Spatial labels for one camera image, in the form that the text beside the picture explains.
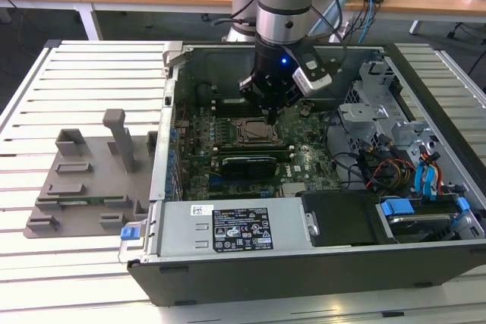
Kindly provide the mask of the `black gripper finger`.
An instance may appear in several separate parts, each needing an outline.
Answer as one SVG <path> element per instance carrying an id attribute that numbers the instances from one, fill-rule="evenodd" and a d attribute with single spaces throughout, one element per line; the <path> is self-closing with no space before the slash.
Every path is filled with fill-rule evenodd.
<path id="1" fill-rule="evenodd" d="M 272 124 L 272 112 L 269 98 L 256 88 L 254 78 L 252 75 L 241 80 L 238 84 L 238 89 L 243 98 L 250 104 L 258 107 L 266 116 L 266 122 Z"/>
<path id="2" fill-rule="evenodd" d="M 285 94 L 275 95 L 271 103 L 270 124 L 274 125 L 283 111 L 293 106 L 301 97 L 300 90 L 289 90 Z"/>

